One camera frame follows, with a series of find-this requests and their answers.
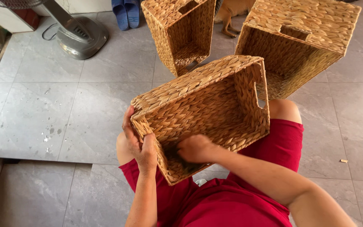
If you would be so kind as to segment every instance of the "red shorts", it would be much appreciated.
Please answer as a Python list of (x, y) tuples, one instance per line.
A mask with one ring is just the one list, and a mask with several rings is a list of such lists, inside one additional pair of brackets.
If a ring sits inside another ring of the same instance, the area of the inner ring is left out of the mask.
[[(279, 164), (297, 172), (302, 149), (303, 125), (287, 120), (271, 119), (270, 126), (271, 129), (268, 136), (240, 150), (239, 153)], [(125, 178), (135, 192), (139, 175), (137, 162), (133, 159), (119, 168), (123, 171)], [(237, 183), (237, 187), (256, 193), (262, 199), (269, 202), (279, 211), (286, 213), (288, 216), (289, 211), (286, 207), (267, 197), (264, 193), (235, 174), (229, 173), (226, 180), (234, 181)], [(169, 186), (159, 169), (157, 169), (156, 182), (158, 226), (171, 226), (172, 222), (177, 218), (179, 209), (183, 206), (184, 202), (199, 189), (199, 187), (193, 182), (192, 177), (185, 179), (174, 186)]]

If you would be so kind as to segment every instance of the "gray tile floor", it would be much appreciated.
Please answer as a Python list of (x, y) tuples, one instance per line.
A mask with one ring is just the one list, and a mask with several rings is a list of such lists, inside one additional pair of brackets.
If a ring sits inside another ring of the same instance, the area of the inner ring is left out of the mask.
[[(4, 166), (0, 226), (124, 225), (134, 193), (115, 155), (122, 114), (133, 97), (174, 77), (145, 23), (121, 32), (111, 12), (88, 16), (111, 35), (93, 58), (69, 59), (55, 41), (42, 40), (53, 23), (45, 18), (36, 32), (14, 34), (1, 61), (0, 157), (63, 162)], [(244, 19), (234, 17), (234, 27)], [(238, 39), (220, 30), (215, 24), (205, 63), (234, 52)], [(305, 127), (299, 173), (363, 226), (363, 10), (346, 56), (289, 99)], [(227, 174), (212, 166), (194, 178)]]

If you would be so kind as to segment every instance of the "electric fan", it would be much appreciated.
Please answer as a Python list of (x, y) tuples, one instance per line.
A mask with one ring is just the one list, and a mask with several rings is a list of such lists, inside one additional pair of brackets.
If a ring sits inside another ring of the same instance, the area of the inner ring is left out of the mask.
[(92, 57), (108, 39), (102, 23), (84, 16), (72, 17), (55, 0), (0, 0), (0, 7), (27, 9), (42, 5), (60, 25), (57, 41), (75, 59)]

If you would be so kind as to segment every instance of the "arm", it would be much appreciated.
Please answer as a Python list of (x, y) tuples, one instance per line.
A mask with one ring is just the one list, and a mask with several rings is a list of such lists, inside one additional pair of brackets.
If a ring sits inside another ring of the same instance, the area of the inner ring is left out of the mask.
[(189, 137), (179, 148), (185, 160), (218, 163), (288, 207), (298, 227), (356, 226), (327, 192), (288, 168), (229, 152), (203, 135)]
[(134, 201), (125, 223), (126, 227), (153, 227), (157, 225), (155, 173), (155, 171), (151, 171), (147, 174), (139, 174)]
[(153, 227), (157, 225), (156, 169), (157, 154), (154, 149), (155, 134), (145, 135), (144, 142), (134, 132), (130, 117), (134, 107), (129, 106), (124, 114), (123, 131), (127, 138), (127, 146), (138, 163), (139, 175), (135, 188), (134, 201), (131, 205), (126, 227)]

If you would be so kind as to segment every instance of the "fan base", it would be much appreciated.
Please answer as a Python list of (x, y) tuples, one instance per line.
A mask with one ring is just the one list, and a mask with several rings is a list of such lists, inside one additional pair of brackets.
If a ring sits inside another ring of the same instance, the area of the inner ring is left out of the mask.
[(81, 41), (66, 29), (57, 31), (57, 41), (61, 48), (75, 59), (88, 59), (96, 54), (108, 39), (108, 31), (102, 23), (84, 16), (74, 17), (90, 34), (89, 41)]

